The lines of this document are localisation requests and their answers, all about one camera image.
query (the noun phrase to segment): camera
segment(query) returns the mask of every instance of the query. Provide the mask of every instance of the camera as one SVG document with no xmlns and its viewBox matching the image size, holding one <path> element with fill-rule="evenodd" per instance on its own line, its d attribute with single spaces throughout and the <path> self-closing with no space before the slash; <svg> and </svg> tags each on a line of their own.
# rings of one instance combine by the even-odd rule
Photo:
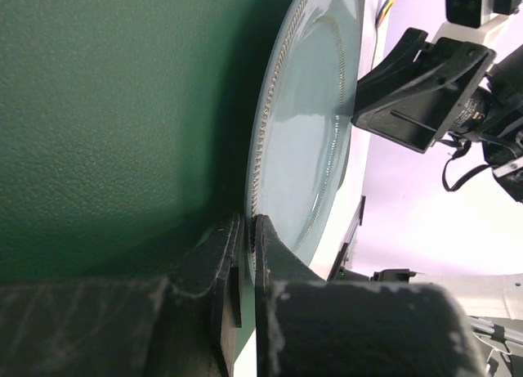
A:
<svg viewBox="0 0 523 377">
<path fill-rule="evenodd" d="M 521 0 L 446 0 L 450 23 L 470 29 L 500 14 L 518 12 Z M 495 52 L 455 38 L 426 41 L 407 29 L 389 55 L 358 81 L 351 122 L 357 127 L 424 153 L 437 142 L 463 157 L 472 143 L 486 164 L 466 173 L 447 191 L 458 190 L 491 168 L 496 182 L 523 202 L 523 46 L 499 64 Z M 487 88 L 480 87 L 487 80 Z"/>
</svg>

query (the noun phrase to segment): black plastic bracket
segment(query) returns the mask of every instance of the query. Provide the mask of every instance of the black plastic bracket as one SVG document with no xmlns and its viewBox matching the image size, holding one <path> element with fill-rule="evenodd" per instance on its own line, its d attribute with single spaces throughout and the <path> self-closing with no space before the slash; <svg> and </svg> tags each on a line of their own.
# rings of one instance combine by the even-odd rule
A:
<svg viewBox="0 0 523 377">
<path fill-rule="evenodd" d="M 0 285 L 0 375 L 233 375 L 244 220 L 174 271 Z"/>
<path fill-rule="evenodd" d="M 417 152 L 440 140 L 485 77 L 495 52 L 475 43 L 409 28 L 391 53 L 357 85 L 357 127 Z"/>
<path fill-rule="evenodd" d="M 356 230 L 358 226 L 361 226 L 363 224 L 363 215 L 365 211 L 365 202 L 367 201 L 367 197 L 364 195 L 361 196 L 360 204 L 358 205 L 358 208 L 355 212 L 355 215 L 353 216 L 351 220 L 351 224 L 349 225 L 348 230 L 346 231 L 345 239 L 349 242 L 344 242 L 340 250 L 337 252 L 336 259 L 334 260 L 334 264 L 330 269 L 329 276 L 327 278 L 327 281 L 335 281 L 338 278 L 338 274 L 343 268 L 343 263 L 345 262 L 347 255 L 349 253 L 349 247 L 351 246 L 350 241 L 355 236 Z M 345 280 L 348 280 L 349 277 L 354 280 L 360 280 L 365 281 L 369 278 L 367 276 L 362 276 L 354 272 L 350 271 L 343 271 L 343 275 L 345 277 Z"/>
<path fill-rule="evenodd" d="M 415 277 L 416 272 L 409 269 L 386 269 L 381 272 L 375 272 L 371 281 L 400 281 L 409 283 L 411 277 Z"/>
</svg>

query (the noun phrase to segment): white plate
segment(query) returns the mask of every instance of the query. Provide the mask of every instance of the white plate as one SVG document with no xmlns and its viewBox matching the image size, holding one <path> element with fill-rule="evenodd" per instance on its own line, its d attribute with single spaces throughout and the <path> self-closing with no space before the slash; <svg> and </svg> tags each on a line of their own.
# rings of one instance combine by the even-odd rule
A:
<svg viewBox="0 0 523 377">
<path fill-rule="evenodd" d="M 348 155 L 359 58 L 357 0 L 293 1 L 258 102 L 245 208 L 251 220 L 268 215 L 306 264 Z"/>
</svg>

